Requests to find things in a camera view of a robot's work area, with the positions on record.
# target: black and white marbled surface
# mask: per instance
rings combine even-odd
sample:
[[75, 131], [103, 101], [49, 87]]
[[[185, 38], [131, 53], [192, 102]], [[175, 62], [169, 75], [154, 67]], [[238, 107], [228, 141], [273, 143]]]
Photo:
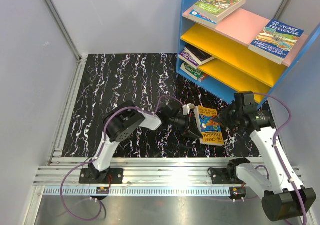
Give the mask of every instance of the black and white marbled surface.
[[[184, 104], [217, 109], [228, 104], [178, 75], [176, 54], [91, 54], [88, 56], [63, 157], [92, 157], [98, 149], [103, 121], [108, 112], [124, 101], [152, 112], [162, 95]], [[162, 101], [164, 106], [168, 99]], [[209, 158], [258, 157], [259, 151], [243, 130], [231, 136], [222, 129], [224, 146], [202, 145], [185, 138], [174, 127], [161, 131], [139, 128], [122, 142], [116, 158]]]

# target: shelf board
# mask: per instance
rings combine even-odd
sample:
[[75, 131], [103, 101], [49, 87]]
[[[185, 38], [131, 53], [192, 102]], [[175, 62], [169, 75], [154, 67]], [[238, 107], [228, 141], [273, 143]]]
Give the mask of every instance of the shelf board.
[[276, 84], [287, 68], [200, 24], [195, 24], [181, 39], [270, 88]]
[[196, 85], [200, 86], [201, 88], [207, 90], [209, 93], [214, 94], [218, 98], [224, 100], [228, 104], [231, 104], [231, 102], [235, 100], [236, 91], [211, 76], [207, 77], [202, 82], [199, 82], [197, 80], [194, 80], [181, 69], [179, 69], [177, 73], [195, 83]]
[[[258, 80], [246, 75], [245, 73], [235, 69], [225, 62], [214, 59], [199, 67], [199, 70], [226, 84], [237, 92], [252, 91], [254, 93], [267, 94], [270, 87], [259, 82]], [[254, 99], [260, 103], [264, 97], [255, 95]]]
[[[188, 19], [192, 10], [193, 7], [190, 7], [183, 13], [183, 17]], [[204, 27], [248, 47], [269, 22], [269, 19], [239, 8], [219, 22], [215, 29], [207, 26]], [[284, 66], [290, 67], [307, 38], [307, 35], [302, 34], [298, 42], [284, 59], [282, 63]]]

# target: book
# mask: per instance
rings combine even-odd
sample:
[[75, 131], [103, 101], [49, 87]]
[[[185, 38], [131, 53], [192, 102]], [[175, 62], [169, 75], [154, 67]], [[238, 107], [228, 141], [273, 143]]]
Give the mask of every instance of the book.
[[196, 125], [201, 131], [203, 138], [200, 139], [201, 144], [223, 146], [225, 144], [221, 127], [213, 121], [218, 115], [216, 109], [197, 106], [194, 109]]
[[195, 11], [195, 10], [192, 10], [189, 14], [189, 17], [188, 17], [191, 21], [194, 21], [198, 24], [201, 24], [201, 25], [204, 25], [208, 28], [211, 28], [211, 29], [215, 29], [217, 27], [217, 23], [215, 21], [212, 21], [210, 18], [202, 15], [201, 13]]
[[215, 59], [214, 56], [188, 44], [185, 46], [184, 50], [196, 61], [199, 66], [210, 62], [211, 60]]
[[183, 50], [182, 52], [180, 52], [179, 54], [179, 58], [186, 62], [187, 64], [189, 64], [191, 67], [193, 67], [194, 69], [198, 69], [199, 64], [196, 62], [196, 60], [194, 60], [192, 58], [192, 56], [190, 56], [189, 53], [186, 52], [186, 50]]
[[244, 5], [246, 1], [247, 0], [200, 0], [193, 5], [193, 9], [211, 19], [213, 22], [218, 23]]
[[181, 70], [185, 71], [186, 74], [188, 74], [190, 77], [192, 77], [194, 80], [198, 80], [199, 82], [202, 82], [205, 80], [208, 75], [205, 74], [203, 71], [194, 69], [192, 66], [190, 66], [188, 63], [184, 62], [181, 65]]
[[303, 30], [272, 19], [251, 42], [249, 49], [276, 64], [282, 64]]

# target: bookshelf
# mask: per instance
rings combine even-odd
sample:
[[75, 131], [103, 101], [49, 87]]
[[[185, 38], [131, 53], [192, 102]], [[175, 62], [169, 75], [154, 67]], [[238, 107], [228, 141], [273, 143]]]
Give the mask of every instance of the bookshelf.
[[[272, 93], [288, 68], [298, 62], [297, 55], [308, 36], [303, 34], [279, 65], [248, 49], [270, 20], [239, 8], [212, 29], [188, 19], [197, 1], [182, 0], [178, 52], [183, 51], [186, 44], [191, 44], [216, 59], [199, 68], [210, 76], [203, 82], [195, 81], [183, 72], [180, 59], [177, 61], [177, 73], [228, 103], [234, 99], [235, 92]], [[255, 95], [259, 107], [266, 99]]]

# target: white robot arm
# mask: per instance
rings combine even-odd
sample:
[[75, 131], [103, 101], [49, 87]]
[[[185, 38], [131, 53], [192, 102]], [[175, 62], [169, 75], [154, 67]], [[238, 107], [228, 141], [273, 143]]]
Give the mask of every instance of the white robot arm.
[[102, 183], [106, 179], [111, 159], [118, 145], [126, 140], [138, 127], [155, 131], [161, 125], [166, 127], [172, 125], [186, 137], [202, 138], [203, 136], [197, 128], [196, 119], [193, 113], [190, 112], [194, 108], [193, 104], [182, 106], [178, 101], [173, 100], [167, 106], [159, 109], [156, 114], [151, 114], [135, 107], [132, 101], [127, 101], [112, 110], [104, 120], [105, 126], [110, 121], [102, 133], [96, 157], [88, 165], [90, 171], [88, 176], [92, 178], [89, 178], [89, 180], [94, 183]]
[[214, 121], [223, 127], [230, 128], [231, 131], [239, 127], [250, 133], [269, 172], [270, 180], [262, 176], [246, 158], [237, 158], [229, 162], [227, 166], [229, 178], [233, 181], [245, 182], [259, 196], [263, 210], [271, 221], [302, 216], [302, 208], [296, 192], [300, 193], [306, 211], [310, 209], [317, 196], [313, 188], [305, 188], [296, 175], [278, 137], [274, 144], [276, 128], [272, 116], [268, 111], [258, 111], [252, 92], [236, 93], [234, 98], [235, 101]]
[[[235, 101], [222, 111], [214, 121], [223, 127], [230, 128], [231, 131], [235, 127], [240, 127], [250, 133], [250, 137], [259, 149], [270, 174], [270, 180], [255, 170], [246, 158], [229, 161], [226, 168], [228, 180], [242, 181], [251, 187], [261, 199], [264, 212], [271, 221], [301, 216], [302, 209], [292, 182], [294, 181], [298, 188], [306, 211], [316, 200], [313, 188], [304, 187], [291, 167], [277, 138], [275, 146], [290, 173], [290, 178], [288, 177], [274, 148], [273, 136], [276, 128], [273, 118], [267, 111], [258, 111], [254, 94], [241, 92], [236, 93], [234, 97]], [[105, 181], [110, 170], [111, 159], [118, 145], [138, 127], [155, 131], [161, 125], [173, 125], [186, 137], [202, 138], [194, 115], [190, 112], [194, 107], [193, 104], [182, 106], [174, 100], [156, 114], [146, 114], [136, 108], [132, 101], [128, 101], [111, 111], [105, 119], [105, 124], [107, 121], [109, 122], [102, 134], [97, 155], [88, 165], [89, 176], [92, 177], [93, 183]]]

